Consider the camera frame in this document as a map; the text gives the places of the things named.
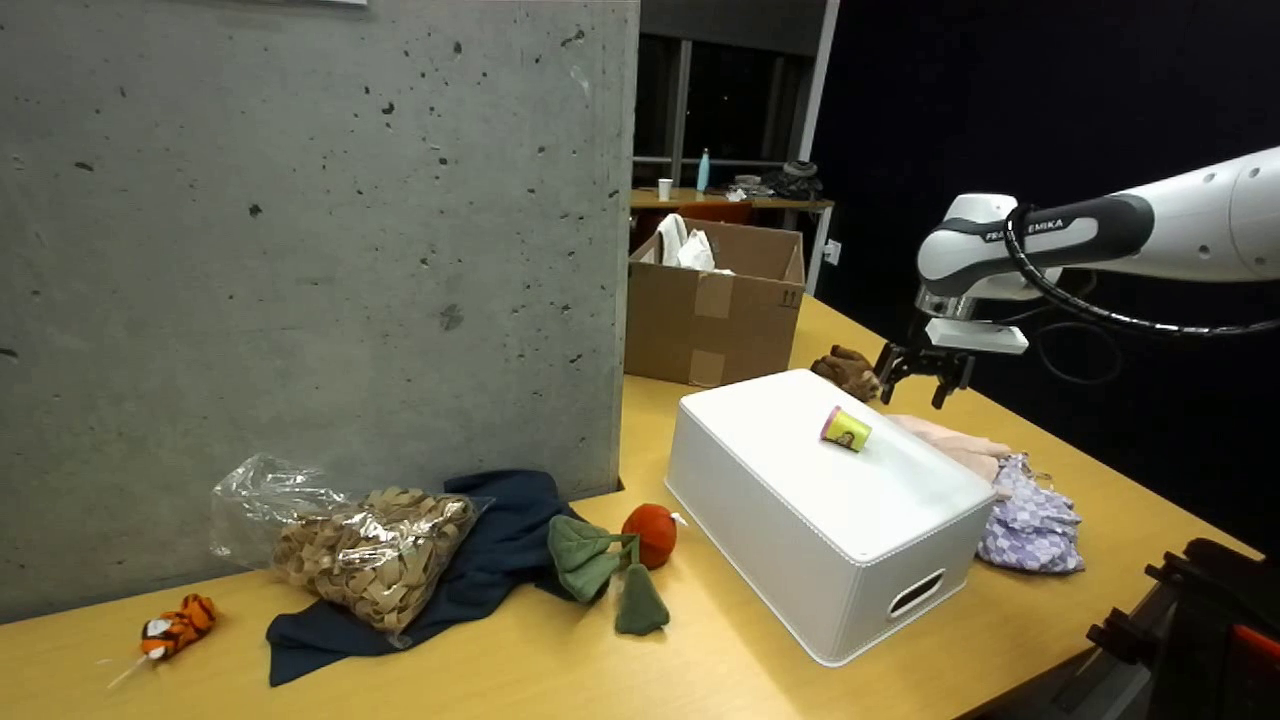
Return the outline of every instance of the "cardboard box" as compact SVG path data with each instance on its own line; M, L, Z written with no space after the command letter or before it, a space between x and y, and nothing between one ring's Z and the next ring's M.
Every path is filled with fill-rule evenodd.
M793 227L712 224L719 272L665 269L660 242L628 264L628 374L677 385L734 385L793 360L805 302L805 237Z
M860 454L822 439L827 413ZM810 367L680 402L667 488L800 647L842 670L970 576L991 486Z

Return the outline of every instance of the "concrete wall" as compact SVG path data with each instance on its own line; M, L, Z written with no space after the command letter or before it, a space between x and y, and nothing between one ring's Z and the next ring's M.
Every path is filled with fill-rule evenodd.
M251 454L617 488L635 0L5 0L0 620Z

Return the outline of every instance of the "purple cloth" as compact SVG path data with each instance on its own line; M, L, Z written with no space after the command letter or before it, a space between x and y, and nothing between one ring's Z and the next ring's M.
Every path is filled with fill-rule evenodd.
M1009 456L997 471L997 504L977 558L1020 573L1080 573L1080 517L1068 495L1036 486L1028 462Z

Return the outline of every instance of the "white box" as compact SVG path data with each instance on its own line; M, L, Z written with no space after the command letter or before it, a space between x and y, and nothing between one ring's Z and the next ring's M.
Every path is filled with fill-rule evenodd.
M822 439L832 410L873 427ZM680 402L667 488L818 664L842 670L952 598L991 486L818 374Z

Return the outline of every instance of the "crumpled cloth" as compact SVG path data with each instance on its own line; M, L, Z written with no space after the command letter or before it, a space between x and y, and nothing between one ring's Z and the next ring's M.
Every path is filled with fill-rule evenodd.
M485 499L485 511L445 569L431 604L403 629L401 642L390 642L385 631L326 599L298 615L277 615L269 629L274 688L346 657L403 652L451 626L493 615L518 584L536 584L552 598L564 598L548 554L548 522L572 507L561 499L548 471L481 471L449 481L445 488Z
M1000 569L1068 576L1084 569L1080 517L1066 492L1044 488L1026 456L997 470L997 504L977 558Z

